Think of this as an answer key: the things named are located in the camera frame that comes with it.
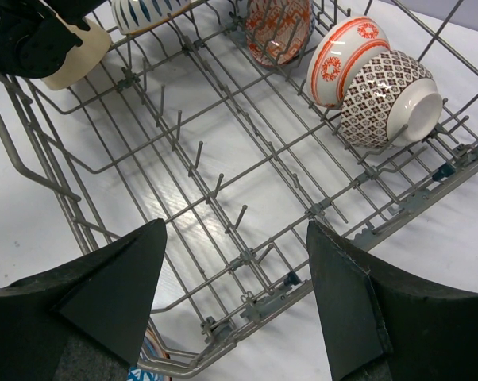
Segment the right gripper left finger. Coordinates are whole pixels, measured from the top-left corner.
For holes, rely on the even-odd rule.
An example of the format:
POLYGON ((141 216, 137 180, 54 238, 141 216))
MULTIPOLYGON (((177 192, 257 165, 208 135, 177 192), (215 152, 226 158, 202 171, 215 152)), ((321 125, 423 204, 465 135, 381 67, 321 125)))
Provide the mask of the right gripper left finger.
POLYGON ((0 288, 0 380, 124 380, 136 366, 167 245, 156 219, 0 288))

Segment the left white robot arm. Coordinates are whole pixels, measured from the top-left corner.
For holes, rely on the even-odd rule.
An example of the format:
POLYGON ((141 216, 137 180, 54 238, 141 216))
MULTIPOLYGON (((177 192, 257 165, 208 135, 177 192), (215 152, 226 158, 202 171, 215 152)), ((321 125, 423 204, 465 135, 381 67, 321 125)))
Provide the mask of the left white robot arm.
POLYGON ((84 18, 103 4, 82 1, 0 1, 0 74, 41 79, 54 74, 83 44, 69 28, 89 31, 84 18))

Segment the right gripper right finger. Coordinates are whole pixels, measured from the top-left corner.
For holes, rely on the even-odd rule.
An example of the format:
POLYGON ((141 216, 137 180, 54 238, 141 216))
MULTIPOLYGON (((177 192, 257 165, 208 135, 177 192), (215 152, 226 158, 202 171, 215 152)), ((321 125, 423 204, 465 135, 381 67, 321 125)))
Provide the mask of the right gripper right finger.
POLYGON ((478 380, 478 293, 413 275, 312 221, 306 246, 334 380, 478 380))

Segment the orange floral bowl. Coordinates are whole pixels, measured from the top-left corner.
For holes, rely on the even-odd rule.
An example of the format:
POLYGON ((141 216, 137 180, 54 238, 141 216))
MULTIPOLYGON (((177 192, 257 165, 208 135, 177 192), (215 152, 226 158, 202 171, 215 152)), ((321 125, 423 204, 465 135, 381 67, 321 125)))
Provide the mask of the orange floral bowl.
POLYGON ((387 34, 368 16, 347 17, 320 41, 306 74, 306 91, 313 102, 335 109, 361 68, 391 49, 387 34))

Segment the red patterned bowl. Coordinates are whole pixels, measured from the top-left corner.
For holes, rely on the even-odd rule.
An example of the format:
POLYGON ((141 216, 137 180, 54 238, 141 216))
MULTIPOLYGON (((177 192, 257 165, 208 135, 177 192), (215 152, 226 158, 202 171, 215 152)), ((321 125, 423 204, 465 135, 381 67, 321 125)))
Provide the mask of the red patterned bowl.
POLYGON ((288 64, 314 30, 312 1, 249 1, 245 20, 248 50, 262 67, 288 64))

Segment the grey patterned bowl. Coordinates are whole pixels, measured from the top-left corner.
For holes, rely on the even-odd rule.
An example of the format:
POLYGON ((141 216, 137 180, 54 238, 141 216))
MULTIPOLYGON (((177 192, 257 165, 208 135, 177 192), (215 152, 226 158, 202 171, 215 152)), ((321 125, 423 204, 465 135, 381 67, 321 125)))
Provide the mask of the grey patterned bowl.
POLYGON ((350 84, 341 106, 341 135, 353 146, 404 147, 438 123, 443 98, 432 73, 405 52, 381 52, 350 84))

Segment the yellow bowl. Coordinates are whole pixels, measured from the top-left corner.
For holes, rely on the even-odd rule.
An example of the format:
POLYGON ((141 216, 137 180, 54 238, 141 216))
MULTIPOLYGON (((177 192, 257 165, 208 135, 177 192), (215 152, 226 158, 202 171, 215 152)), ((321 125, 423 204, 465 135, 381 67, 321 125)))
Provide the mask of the yellow bowl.
POLYGON ((83 79, 100 63, 111 46, 111 37, 104 28, 88 17, 84 20, 89 30, 79 29, 64 21, 65 26, 82 40, 82 44, 68 52, 58 71, 41 79, 50 90, 62 90, 83 79))

